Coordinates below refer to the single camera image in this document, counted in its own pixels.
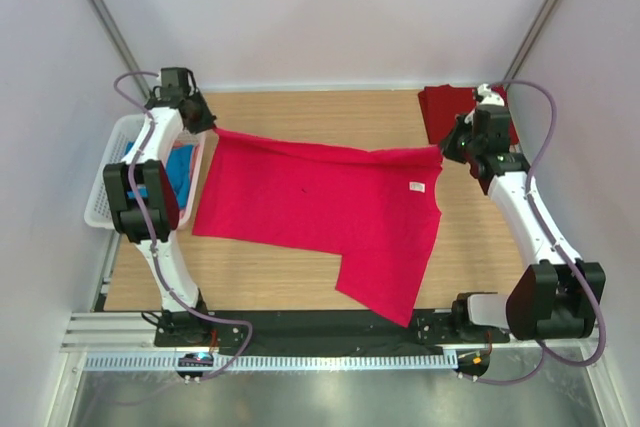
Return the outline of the magenta pink t shirt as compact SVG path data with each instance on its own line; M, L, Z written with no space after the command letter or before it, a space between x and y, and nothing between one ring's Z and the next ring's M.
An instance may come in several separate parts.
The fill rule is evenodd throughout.
M194 235L338 255L337 291L409 325L441 220L438 147L217 135Z

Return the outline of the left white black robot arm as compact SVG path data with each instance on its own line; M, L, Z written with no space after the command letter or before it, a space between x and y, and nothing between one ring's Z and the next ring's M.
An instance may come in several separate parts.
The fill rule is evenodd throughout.
M143 123L130 150L103 168L111 219L116 232L144 256L160 291L160 312L142 314L156 329L155 344L199 347L210 340L213 327L178 244L181 209L166 164L181 133L203 134L215 126L216 116L190 69L136 74L156 77L158 84L146 103L132 102Z

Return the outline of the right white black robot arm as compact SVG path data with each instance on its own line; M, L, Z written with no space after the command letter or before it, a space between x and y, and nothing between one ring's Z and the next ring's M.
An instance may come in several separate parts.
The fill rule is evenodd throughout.
M450 319L453 336L472 343L487 327L519 340L581 339L599 326L596 308L606 276L566 240L544 204L533 175L537 165L511 149L511 116L490 84L474 92L474 108L459 114L440 142L448 160L466 164L506 221L524 265L508 295L467 293Z

